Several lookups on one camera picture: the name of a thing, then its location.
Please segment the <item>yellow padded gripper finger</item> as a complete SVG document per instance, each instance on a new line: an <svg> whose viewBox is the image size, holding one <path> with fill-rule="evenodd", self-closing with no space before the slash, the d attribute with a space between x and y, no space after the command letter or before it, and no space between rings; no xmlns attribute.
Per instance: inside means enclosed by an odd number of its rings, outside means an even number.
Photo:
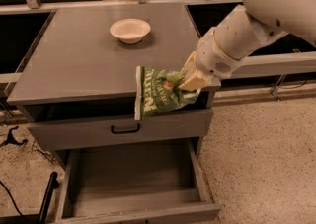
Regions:
<svg viewBox="0 0 316 224"><path fill-rule="evenodd" d="M211 75L202 71L196 70L189 76L179 88L184 91L193 91L209 86L211 83Z"/></svg>
<svg viewBox="0 0 316 224"><path fill-rule="evenodd" d="M181 72L185 77L190 77L196 72L196 53L193 51L188 57Z"/></svg>

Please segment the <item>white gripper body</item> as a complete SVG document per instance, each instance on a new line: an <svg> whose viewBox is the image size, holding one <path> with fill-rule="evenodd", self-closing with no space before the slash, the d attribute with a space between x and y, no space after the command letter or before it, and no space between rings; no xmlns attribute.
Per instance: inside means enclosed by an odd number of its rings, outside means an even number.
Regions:
<svg viewBox="0 0 316 224"><path fill-rule="evenodd" d="M213 27L198 42L196 66L219 79L229 78L246 56L245 33L230 27Z"/></svg>

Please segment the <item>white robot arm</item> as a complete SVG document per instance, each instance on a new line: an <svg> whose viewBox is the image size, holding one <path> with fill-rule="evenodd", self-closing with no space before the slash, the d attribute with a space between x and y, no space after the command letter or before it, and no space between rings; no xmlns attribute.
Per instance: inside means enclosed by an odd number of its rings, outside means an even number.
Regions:
<svg viewBox="0 0 316 224"><path fill-rule="evenodd" d="M242 0L200 38L181 70L179 88L194 91L214 77L229 77L245 57L288 34L315 44L316 0Z"/></svg>

